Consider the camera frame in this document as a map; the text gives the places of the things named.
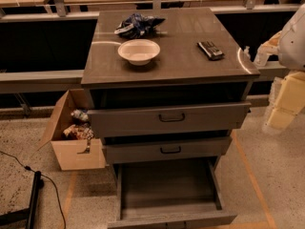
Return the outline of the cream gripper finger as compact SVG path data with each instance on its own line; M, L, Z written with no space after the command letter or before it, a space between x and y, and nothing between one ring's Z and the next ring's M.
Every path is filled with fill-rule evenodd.
M261 44L254 58L256 66L264 67L271 55L278 55L278 44L281 32L274 34L269 40Z
M276 77L264 115L264 132L282 132L305 108L305 72L290 72Z

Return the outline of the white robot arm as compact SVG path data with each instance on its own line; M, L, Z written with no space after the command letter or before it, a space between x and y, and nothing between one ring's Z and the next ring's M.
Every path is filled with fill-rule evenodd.
M279 64L290 71L283 79L274 79L265 113L265 131L279 133L305 108L305 5L259 46L254 63L265 67L271 55L277 55Z

